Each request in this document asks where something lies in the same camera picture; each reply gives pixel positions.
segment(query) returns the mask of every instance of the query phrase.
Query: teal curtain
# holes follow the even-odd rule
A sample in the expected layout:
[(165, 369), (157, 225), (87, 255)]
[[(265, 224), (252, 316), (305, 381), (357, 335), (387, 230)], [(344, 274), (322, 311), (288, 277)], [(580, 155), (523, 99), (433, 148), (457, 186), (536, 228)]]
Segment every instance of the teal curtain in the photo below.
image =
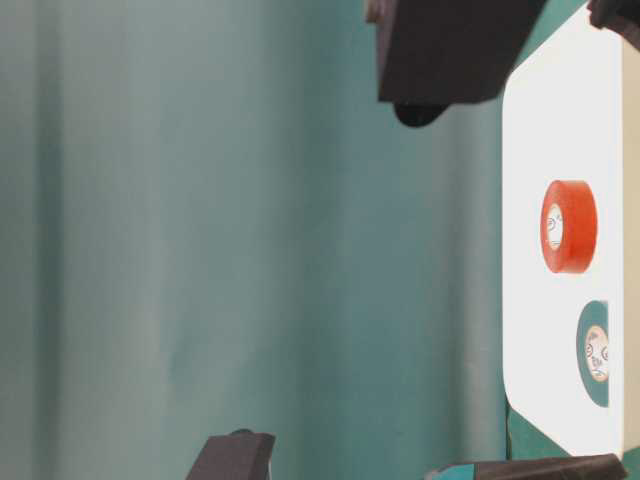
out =
[(184, 478), (240, 427), (275, 480), (504, 457), (500, 103), (403, 128), (362, 17), (2, 2), (0, 476)]

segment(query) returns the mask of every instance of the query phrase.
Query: tape core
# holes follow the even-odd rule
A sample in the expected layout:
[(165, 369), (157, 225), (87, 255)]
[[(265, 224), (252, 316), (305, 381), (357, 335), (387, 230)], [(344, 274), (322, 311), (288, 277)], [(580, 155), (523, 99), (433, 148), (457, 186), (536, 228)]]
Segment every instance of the tape core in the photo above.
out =
[(554, 203), (547, 213), (547, 242), (552, 250), (560, 248), (563, 233), (562, 210), (557, 203)]
[(585, 353), (593, 379), (605, 382), (609, 378), (609, 339), (602, 327), (593, 325), (587, 331)]

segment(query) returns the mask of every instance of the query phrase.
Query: red tape roll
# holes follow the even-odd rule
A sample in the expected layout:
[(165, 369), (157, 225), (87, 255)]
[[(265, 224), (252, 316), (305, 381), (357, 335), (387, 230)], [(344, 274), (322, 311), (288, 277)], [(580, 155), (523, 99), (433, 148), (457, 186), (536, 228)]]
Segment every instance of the red tape roll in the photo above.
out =
[(591, 263), (598, 235), (596, 203), (589, 185), (556, 180), (547, 189), (540, 217), (542, 254), (554, 273), (582, 273)]

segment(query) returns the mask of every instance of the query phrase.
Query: tape roll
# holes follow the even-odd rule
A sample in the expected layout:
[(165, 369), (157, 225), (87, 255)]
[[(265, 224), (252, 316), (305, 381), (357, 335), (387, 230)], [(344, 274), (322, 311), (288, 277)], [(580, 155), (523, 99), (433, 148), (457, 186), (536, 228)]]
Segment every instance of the tape roll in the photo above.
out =
[(582, 273), (596, 248), (598, 216), (586, 182), (556, 180), (547, 189), (540, 216), (542, 254), (554, 273)]
[(580, 377), (597, 405), (609, 406), (609, 309), (606, 302), (588, 303), (580, 314), (576, 352)]

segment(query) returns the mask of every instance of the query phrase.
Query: black plastic piece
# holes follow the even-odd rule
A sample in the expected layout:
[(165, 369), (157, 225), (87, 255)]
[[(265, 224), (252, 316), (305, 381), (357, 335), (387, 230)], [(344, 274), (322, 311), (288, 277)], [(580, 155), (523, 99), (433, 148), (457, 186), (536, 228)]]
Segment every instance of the black plastic piece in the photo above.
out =
[[(437, 480), (439, 473), (431, 472), (426, 480)], [(474, 480), (622, 480), (627, 471), (615, 455), (589, 457), (541, 458), (506, 462), (474, 464)]]
[(591, 25), (619, 33), (640, 50), (640, 0), (591, 0)]
[(378, 98), (400, 105), (496, 97), (545, 0), (383, 0)]
[(403, 105), (396, 103), (393, 109), (403, 125), (411, 128), (425, 127), (434, 122), (449, 105)]
[(246, 429), (209, 437), (187, 480), (265, 480), (275, 441)]

